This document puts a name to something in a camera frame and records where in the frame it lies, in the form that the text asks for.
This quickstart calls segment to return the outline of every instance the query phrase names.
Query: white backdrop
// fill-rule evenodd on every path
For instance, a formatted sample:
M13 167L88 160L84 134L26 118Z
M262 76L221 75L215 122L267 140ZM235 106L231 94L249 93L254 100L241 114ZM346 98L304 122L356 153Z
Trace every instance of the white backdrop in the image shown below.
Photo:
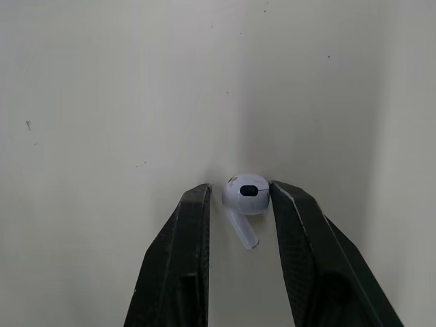
M251 252L219 214L252 172L314 195L405 325L434 326L435 6L3 0L0 324L122 326L206 181L210 326L293 326L271 212Z

